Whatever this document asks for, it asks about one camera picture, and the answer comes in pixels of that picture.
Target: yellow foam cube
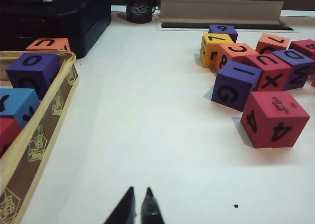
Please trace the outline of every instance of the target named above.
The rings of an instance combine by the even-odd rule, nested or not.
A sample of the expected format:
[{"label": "yellow foam cube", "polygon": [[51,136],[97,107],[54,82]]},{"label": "yellow foam cube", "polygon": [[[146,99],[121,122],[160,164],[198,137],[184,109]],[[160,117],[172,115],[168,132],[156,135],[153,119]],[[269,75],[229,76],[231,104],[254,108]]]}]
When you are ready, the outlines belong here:
[{"label": "yellow foam cube", "polygon": [[218,48],[223,43],[234,43],[226,33],[204,33],[200,47],[202,67],[210,68],[215,65]]}]

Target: black case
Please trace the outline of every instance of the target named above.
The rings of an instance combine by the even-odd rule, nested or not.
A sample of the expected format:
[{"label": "black case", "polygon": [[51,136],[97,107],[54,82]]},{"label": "black case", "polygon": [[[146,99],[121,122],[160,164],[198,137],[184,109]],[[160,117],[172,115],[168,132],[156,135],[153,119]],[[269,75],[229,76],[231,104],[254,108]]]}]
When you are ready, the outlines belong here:
[{"label": "black case", "polygon": [[110,0],[0,3],[0,51],[25,50],[39,37],[66,37],[84,57],[111,20]]}]

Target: white table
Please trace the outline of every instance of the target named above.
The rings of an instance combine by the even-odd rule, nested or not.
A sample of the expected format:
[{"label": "white table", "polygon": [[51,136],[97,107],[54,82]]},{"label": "white table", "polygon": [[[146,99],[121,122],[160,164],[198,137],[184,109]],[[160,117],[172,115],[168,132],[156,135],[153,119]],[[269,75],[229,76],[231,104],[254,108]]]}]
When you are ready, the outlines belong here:
[{"label": "white table", "polygon": [[[293,148],[254,149],[241,112],[211,102],[200,31],[158,31],[114,12],[79,85],[22,224],[102,224],[130,186],[166,224],[314,224],[315,88],[290,91],[311,118]],[[315,17],[281,17],[315,39]],[[262,32],[239,32],[255,48]]]}]

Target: dark mug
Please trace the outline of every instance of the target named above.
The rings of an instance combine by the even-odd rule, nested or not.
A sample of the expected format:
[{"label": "dark mug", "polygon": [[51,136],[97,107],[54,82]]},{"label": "dark mug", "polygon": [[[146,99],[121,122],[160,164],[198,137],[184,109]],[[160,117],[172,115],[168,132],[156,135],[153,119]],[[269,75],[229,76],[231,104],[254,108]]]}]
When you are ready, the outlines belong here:
[{"label": "dark mug", "polygon": [[127,20],[139,24],[152,21],[154,5],[155,0],[126,0]]}]

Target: letter block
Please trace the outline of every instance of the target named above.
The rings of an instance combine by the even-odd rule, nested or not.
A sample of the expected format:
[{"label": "letter block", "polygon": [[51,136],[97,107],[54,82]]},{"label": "letter block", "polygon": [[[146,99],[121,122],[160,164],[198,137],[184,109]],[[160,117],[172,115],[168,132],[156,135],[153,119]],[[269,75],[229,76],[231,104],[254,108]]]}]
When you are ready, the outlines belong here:
[{"label": "letter block", "polygon": [[259,52],[259,54],[264,54],[278,50],[285,50],[289,41],[289,38],[263,33],[257,43],[256,51]]},{"label": "letter block", "polygon": [[60,69],[56,54],[24,53],[7,67],[14,88],[35,89],[42,100]]},{"label": "letter block", "polygon": [[26,50],[68,50],[70,46],[67,38],[38,38]]},{"label": "letter block", "polygon": [[315,66],[315,61],[306,57],[294,49],[272,52],[292,67],[291,74],[285,84],[284,90],[292,90],[303,87],[311,70]]},{"label": "letter block", "polygon": [[255,148],[293,147],[309,118],[289,92],[251,92],[241,124]]},{"label": "letter block", "polygon": [[34,89],[3,88],[0,91],[0,117],[14,118],[20,129],[31,119],[38,106]]},{"label": "letter block", "polygon": [[[312,39],[292,41],[289,49],[294,49],[310,59],[315,60],[315,41]],[[310,75],[315,74],[315,68],[311,71]]]},{"label": "letter block", "polygon": [[218,72],[229,60],[242,63],[246,56],[258,53],[246,43],[224,43],[219,46],[215,63],[215,71]]},{"label": "letter block", "polygon": [[200,60],[203,67],[214,66],[219,45],[222,43],[233,43],[233,41],[225,33],[203,33],[200,48]]},{"label": "letter block", "polygon": [[255,91],[283,91],[292,67],[271,53],[246,56],[243,62],[262,69]]},{"label": "letter block", "polygon": [[0,117],[0,156],[19,135],[21,129],[14,118]]},{"label": "letter block", "polygon": [[229,61],[217,73],[211,101],[243,111],[260,74],[259,68]]},{"label": "letter block", "polygon": [[226,33],[236,43],[238,33],[234,26],[209,25],[209,33]]}]

